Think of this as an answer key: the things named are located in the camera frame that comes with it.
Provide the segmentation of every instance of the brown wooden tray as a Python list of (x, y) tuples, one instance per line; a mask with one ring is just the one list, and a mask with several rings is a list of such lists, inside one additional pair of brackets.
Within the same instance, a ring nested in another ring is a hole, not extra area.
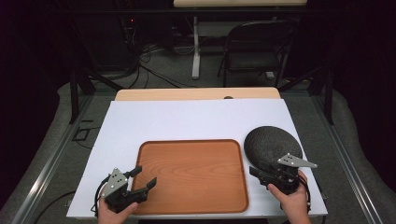
[(248, 192), (239, 144), (234, 140), (152, 141), (139, 150), (143, 167), (132, 189), (155, 176), (157, 185), (136, 215), (240, 213)]

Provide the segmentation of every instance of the hand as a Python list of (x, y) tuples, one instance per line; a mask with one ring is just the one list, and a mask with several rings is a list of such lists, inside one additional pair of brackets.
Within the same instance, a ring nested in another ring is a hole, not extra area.
[[(298, 174), (305, 180), (305, 182), (307, 181), (303, 172), (298, 171)], [(297, 190), (289, 195), (284, 194), (273, 184), (269, 184), (268, 189), (280, 201), (282, 209), (291, 224), (311, 223), (307, 211), (306, 190), (301, 183)]]
[(115, 213), (108, 208), (105, 199), (100, 197), (98, 224), (122, 224), (137, 209), (137, 206), (137, 203), (131, 203), (124, 210)]

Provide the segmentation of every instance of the person's right hand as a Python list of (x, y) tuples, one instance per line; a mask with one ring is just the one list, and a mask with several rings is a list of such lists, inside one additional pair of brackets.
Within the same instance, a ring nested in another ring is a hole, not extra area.
[[(298, 171), (298, 174), (307, 181), (303, 172)], [(311, 223), (307, 211), (307, 196), (303, 184), (300, 183), (297, 190), (289, 195), (284, 194), (275, 185), (269, 184), (268, 189), (280, 201), (283, 211), (289, 219), (291, 224), (306, 224)]]

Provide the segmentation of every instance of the table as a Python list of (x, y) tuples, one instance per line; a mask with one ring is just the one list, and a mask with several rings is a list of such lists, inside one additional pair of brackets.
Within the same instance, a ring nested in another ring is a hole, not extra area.
[[(224, 100), (226, 96), (234, 99)], [(99, 185), (114, 167), (118, 167), (123, 172), (134, 168), (139, 146), (144, 142), (159, 139), (228, 138), (242, 146), (246, 134), (258, 125), (277, 126), (288, 131), (299, 141), (289, 110), (275, 88), (120, 91), (107, 111), (67, 216), (94, 218), (90, 210), (97, 188), (95, 183)], [(135, 218), (283, 217), (284, 213), (279, 208), (279, 202), (260, 185), (256, 177), (246, 173), (249, 163), (245, 155), (242, 157), (249, 197), (249, 208), (245, 212), (150, 215), (135, 216)], [(308, 181), (312, 196), (310, 215), (327, 215), (311, 169), (301, 169), (310, 180)]]
[[(300, 7), (305, 6), (306, 0), (175, 0), (175, 7)], [(199, 78), (200, 67), (200, 35), (226, 36), (233, 27), (239, 23), (235, 22), (214, 22), (198, 24), (198, 18), (194, 17), (194, 59), (192, 64), (192, 78)]]

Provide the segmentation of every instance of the chair seat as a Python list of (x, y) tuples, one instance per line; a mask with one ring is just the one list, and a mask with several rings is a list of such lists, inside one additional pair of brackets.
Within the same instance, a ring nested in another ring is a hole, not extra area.
[(232, 52), (229, 53), (227, 64), (229, 71), (261, 70), (275, 71), (279, 60), (273, 52)]

